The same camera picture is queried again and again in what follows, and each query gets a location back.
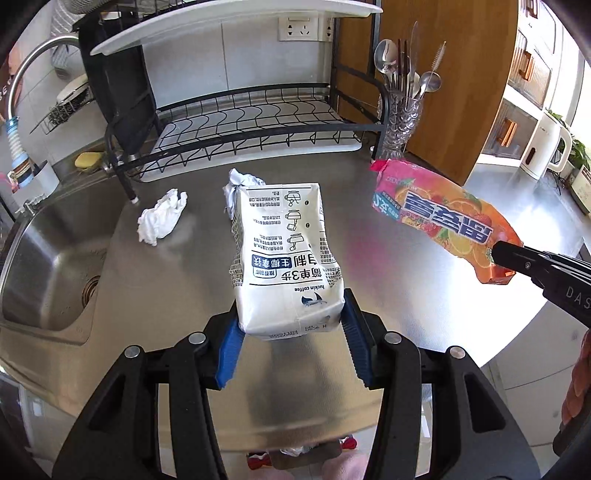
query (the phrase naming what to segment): blue gripper pad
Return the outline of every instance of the blue gripper pad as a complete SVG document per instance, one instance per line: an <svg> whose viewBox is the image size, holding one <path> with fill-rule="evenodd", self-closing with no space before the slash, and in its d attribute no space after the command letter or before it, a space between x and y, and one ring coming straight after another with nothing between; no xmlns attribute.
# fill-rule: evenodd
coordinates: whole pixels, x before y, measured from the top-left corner
<svg viewBox="0 0 591 480"><path fill-rule="evenodd" d="M219 347L216 373L216 382L219 388L224 388L228 380L234 376L243 340L244 332L240 330L238 317L236 317L228 327Z"/></svg>
<svg viewBox="0 0 591 480"><path fill-rule="evenodd" d="M363 381L366 388L371 388L375 383L372 355L377 348L377 342L372 329L367 324L364 313L359 308L351 289L346 288L345 306L341 312L340 322L343 325L357 377ZM385 333L386 328L383 325L381 325L381 328Z"/></svg>

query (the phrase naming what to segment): electrical outlet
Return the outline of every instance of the electrical outlet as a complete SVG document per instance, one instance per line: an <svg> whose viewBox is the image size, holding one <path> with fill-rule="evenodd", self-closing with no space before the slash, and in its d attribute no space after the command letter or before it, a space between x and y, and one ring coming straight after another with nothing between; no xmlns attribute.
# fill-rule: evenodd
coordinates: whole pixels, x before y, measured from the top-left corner
<svg viewBox="0 0 591 480"><path fill-rule="evenodd" d="M318 15L310 17L279 17L279 40L318 41Z"/></svg>
<svg viewBox="0 0 591 480"><path fill-rule="evenodd" d="M335 19L321 15L318 17L318 40L332 42Z"/></svg>

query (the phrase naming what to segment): sink drain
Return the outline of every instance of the sink drain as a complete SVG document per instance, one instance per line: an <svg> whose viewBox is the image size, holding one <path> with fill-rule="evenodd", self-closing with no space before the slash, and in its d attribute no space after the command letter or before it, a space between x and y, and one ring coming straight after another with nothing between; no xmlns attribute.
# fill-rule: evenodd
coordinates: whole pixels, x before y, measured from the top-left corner
<svg viewBox="0 0 591 480"><path fill-rule="evenodd" d="M96 286L99 284L99 280L100 275L97 275L95 277L92 277L88 282L86 282L86 285L84 285L84 288L82 289L83 308L88 305L88 302L90 302L90 298L94 295Z"/></svg>

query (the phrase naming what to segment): green leaves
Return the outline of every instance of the green leaves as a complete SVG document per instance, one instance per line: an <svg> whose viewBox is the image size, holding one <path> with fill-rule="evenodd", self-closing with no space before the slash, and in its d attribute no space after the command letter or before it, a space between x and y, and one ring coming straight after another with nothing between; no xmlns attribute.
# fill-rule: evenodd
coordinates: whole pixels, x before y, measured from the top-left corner
<svg viewBox="0 0 591 480"><path fill-rule="evenodd" d="M581 168L583 165L589 168L589 160L584 143L580 140L573 139L573 149L570 151L569 162L571 162L575 168Z"/></svg>
<svg viewBox="0 0 591 480"><path fill-rule="evenodd" d="M562 120L562 115L554 113L552 110L548 110L548 113L550 115L552 115L554 118L556 118L556 120L558 120L562 124L563 127L565 127L566 129L569 129L569 126L564 123L564 120Z"/></svg>

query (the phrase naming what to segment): white drying tray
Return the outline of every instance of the white drying tray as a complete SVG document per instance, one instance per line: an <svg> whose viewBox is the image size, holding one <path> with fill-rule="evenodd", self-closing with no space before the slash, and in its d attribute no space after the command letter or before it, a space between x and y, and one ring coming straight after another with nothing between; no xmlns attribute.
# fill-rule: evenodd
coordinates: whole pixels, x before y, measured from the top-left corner
<svg viewBox="0 0 591 480"><path fill-rule="evenodd" d="M239 18L324 12L330 17L368 17L382 9L353 0L212 0L150 18L98 44L91 55L111 55L156 40L176 36L211 22Z"/></svg>

